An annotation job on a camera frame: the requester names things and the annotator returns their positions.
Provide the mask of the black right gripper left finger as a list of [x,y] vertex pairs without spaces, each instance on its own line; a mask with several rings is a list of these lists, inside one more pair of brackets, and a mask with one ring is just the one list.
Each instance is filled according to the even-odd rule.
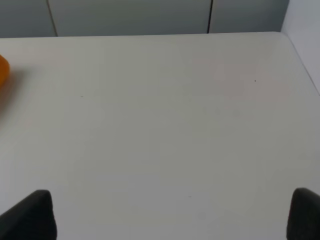
[[0,216],[2,240],[56,240],[57,225],[48,190],[36,190]]

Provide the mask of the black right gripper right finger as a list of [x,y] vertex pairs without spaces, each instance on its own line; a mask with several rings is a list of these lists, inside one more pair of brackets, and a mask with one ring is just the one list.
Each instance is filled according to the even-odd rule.
[[320,196],[307,188],[292,195],[286,227],[288,240],[320,239]]

